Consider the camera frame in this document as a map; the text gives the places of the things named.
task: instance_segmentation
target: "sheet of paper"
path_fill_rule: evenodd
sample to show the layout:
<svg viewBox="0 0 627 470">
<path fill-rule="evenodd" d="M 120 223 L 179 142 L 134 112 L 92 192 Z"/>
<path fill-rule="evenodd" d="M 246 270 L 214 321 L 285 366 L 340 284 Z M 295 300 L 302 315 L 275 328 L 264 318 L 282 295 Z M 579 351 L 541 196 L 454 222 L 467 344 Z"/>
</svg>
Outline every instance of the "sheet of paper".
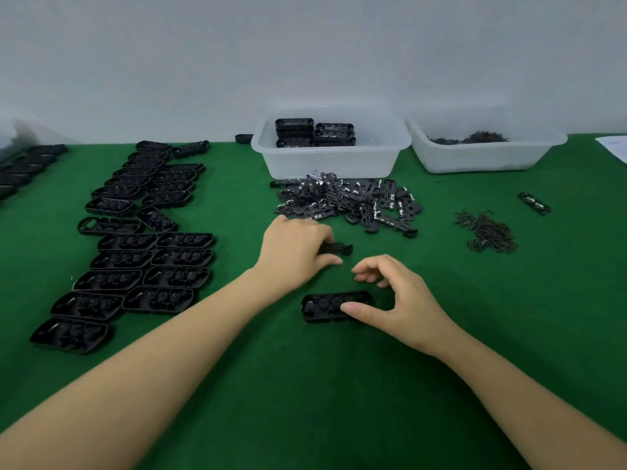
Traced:
<svg viewBox="0 0 627 470">
<path fill-rule="evenodd" d="M 601 145 L 610 151 L 612 155 L 627 164 L 627 135 L 600 136 L 596 139 Z"/>
</svg>

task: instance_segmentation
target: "white wall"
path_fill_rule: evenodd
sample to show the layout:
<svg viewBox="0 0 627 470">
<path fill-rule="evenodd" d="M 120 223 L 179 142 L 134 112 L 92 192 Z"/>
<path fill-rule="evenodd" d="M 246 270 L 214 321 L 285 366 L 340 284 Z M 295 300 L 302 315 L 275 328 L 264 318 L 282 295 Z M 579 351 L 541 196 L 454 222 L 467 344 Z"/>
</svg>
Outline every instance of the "white wall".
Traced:
<svg viewBox="0 0 627 470">
<path fill-rule="evenodd" d="M 627 129 L 627 0 L 0 0 L 0 117 L 231 140 L 268 104 L 513 102 Z"/>
</svg>

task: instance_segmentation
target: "translucent plastic tub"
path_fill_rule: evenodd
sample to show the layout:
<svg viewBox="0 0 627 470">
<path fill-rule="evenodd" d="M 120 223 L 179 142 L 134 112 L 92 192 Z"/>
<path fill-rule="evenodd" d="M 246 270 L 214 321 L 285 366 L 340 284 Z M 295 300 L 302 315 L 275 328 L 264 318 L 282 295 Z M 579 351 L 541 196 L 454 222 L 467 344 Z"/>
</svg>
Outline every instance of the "translucent plastic tub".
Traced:
<svg viewBox="0 0 627 470">
<path fill-rule="evenodd" d="M 352 123 L 354 147 L 278 149 L 275 120 L 313 118 L 324 123 Z M 335 173 L 339 178 L 382 178 L 392 171 L 396 157 L 411 144 L 403 121 L 383 104 L 337 103 L 286 107 L 262 117 L 251 146 L 263 155 L 275 179 L 304 178 L 311 173 Z"/>
<path fill-rule="evenodd" d="M 406 124 L 414 151 L 429 173 L 526 170 L 552 146 L 568 140 L 564 133 L 502 106 L 412 111 Z M 439 145 L 427 138 L 463 140 L 478 130 L 503 134 L 510 141 Z"/>
</svg>

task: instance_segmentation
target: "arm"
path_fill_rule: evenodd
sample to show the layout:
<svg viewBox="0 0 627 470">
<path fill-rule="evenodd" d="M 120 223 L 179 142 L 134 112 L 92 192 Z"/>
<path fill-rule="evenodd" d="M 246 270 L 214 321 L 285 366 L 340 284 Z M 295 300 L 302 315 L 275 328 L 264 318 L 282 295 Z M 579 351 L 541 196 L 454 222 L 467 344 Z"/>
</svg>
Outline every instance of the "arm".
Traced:
<svg viewBox="0 0 627 470">
<path fill-rule="evenodd" d="M 133 468 L 239 331 L 264 307 L 342 260 L 317 256 L 329 226 L 279 216 L 259 261 L 44 401 L 0 435 L 0 468 Z"/>
<path fill-rule="evenodd" d="M 386 312 L 344 303 L 342 310 L 447 364 L 532 468 L 627 468 L 624 442 L 459 328 L 422 278 L 398 260 L 367 258 L 353 272 L 357 281 L 375 282 L 384 276 L 378 285 L 394 289 L 396 305 Z"/>
</svg>

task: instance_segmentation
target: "green surface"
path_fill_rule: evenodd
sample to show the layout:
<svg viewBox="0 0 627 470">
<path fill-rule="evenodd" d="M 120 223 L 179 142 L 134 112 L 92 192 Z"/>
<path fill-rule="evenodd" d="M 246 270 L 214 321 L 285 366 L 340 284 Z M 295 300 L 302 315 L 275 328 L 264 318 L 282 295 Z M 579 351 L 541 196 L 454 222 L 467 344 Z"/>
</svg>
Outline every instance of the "green surface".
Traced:
<svg viewBox="0 0 627 470">
<path fill-rule="evenodd" d="M 327 221 L 338 241 L 354 244 L 353 256 L 259 315 L 140 468 L 526 467 L 443 364 L 358 323 L 303 323 L 304 294 L 363 288 L 350 268 L 381 253 L 421 274 L 464 329 L 627 439 L 627 166 L 593 139 L 571 136 L 527 172 L 430 175 L 402 151 L 391 177 L 425 208 L 419 237 Z M 97 254 L 98 237 L 79 235 L 76 224 L 90 192 L 131 150 L 72 147 L 0 207 L 0 429 L 165 320 L 126 314 L 113 340 L 88 356 L 28 343 Z M 247 145 L 216 143 L 184 161 L 208 171 L 192 202 L 168 214 L 183 231 L 218 238 L 207 296 L 255 263 L 277 190 Z M 522 190 L 554 212 L 535 213 L 517 199 Z M 492 210 L 518 250 L 470 252 L 471 233 L 452 225 L 462 208 Z M 392 305 L 390 291 L 365 287 L 381 308 Z"/>
</svg>

